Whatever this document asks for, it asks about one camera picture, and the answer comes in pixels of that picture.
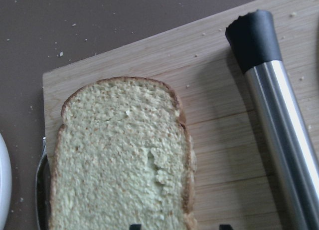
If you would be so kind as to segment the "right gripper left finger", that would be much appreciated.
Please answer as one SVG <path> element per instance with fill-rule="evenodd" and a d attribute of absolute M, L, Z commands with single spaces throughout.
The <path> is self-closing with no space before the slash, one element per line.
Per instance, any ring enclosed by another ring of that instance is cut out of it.
<path fill-rule="evenodd" d="M 142 225 L 141 224 L 131 224 L 129 227 L 129 230 L 141 230 Z"/>

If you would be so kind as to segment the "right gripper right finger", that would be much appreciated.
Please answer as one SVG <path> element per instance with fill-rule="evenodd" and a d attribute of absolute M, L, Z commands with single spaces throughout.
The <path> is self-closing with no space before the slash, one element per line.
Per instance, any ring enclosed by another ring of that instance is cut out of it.
<path fill-rule="evenodd" d="M 219 230 L 233 230 L 233 227 L 230 224 L 220 224 Z"/>

